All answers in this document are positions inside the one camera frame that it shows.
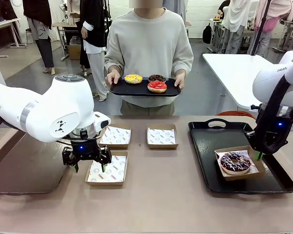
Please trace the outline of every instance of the yellow donut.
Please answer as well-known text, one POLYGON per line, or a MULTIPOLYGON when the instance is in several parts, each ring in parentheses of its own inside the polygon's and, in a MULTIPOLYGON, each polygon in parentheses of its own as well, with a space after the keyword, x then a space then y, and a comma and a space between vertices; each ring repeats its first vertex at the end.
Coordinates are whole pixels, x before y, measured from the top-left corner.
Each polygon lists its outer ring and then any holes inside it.
POLYGON ((129 84, 140 84, 142 82, 142 76, 140 75, 127 75, 125 81, 129 84))

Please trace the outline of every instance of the black serving tray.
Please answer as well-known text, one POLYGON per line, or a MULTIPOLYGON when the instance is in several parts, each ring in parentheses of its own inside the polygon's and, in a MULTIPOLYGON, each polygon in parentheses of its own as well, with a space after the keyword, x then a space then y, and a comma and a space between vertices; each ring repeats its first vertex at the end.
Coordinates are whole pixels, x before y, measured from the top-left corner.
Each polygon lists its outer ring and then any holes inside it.
POLYGON ((175 80, 171 78, 166 79, 167 90, 162 94, 152 93, 147 89, 148 77, 143 77, 140 84, 128 84, 125 78, 122 77, 118 80, 117 84, 112 84, 110 92, 121 96, 174 97, 179 95, 181 90, 179 87, 175 87, 175 80))
POLYGON ((226 181, 217 164, 214 150, 249 145, 244 132, 252 131, 247 123, 210 119, 206 122, 190 122, 190 133, 198 155, 207 187, 218 193, 283 194, 293 193, 293 181, 274 156, 264 156, 266 173, 244 180, 226 181), (225 127, 212 126, 220 121, 225 127))

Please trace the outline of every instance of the pink garment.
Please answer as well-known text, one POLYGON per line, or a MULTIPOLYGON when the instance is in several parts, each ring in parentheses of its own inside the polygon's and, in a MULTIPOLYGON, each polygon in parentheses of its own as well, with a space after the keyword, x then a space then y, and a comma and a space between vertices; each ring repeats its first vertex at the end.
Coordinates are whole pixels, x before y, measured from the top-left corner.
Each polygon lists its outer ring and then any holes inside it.
MULTIPOLYGON (((264 16, 267 6, 267 0, 259 0, 256 9, 255 29, 259 29, 262 17, 264 16)), ((272 0, 268 9, 267 19, 264 25, 264 32, 271 32, 277 25, 278 21, 285 16, 288 20, 293 19, 293 2, 292 0, 272 0)))

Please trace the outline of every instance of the chocolate donut with sprinkles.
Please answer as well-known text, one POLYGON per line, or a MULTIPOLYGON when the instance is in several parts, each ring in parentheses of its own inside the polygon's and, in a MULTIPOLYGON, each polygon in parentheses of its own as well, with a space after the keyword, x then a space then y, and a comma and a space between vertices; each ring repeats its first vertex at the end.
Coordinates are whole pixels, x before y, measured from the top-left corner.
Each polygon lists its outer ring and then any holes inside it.
POLYGON ((249 171, 251 162, 242 152, 228 152, 220 159, 222 169, 230 175, 243 175, 249 171))

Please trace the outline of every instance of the person holding tray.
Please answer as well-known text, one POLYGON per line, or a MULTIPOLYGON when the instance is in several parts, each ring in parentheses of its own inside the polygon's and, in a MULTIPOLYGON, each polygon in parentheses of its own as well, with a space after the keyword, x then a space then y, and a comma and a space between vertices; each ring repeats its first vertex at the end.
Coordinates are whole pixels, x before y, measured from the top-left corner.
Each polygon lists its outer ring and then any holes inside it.
MULTIPOLYGON (((183 19, 162 8, 161 0, 130 0, 134 10, 116 18, 107 38, 107 82, 121 76, 160 74, 184 87, 193 53, 183 19)), ((123 115, 173 115, 175 97, 123 96, 123 115)))

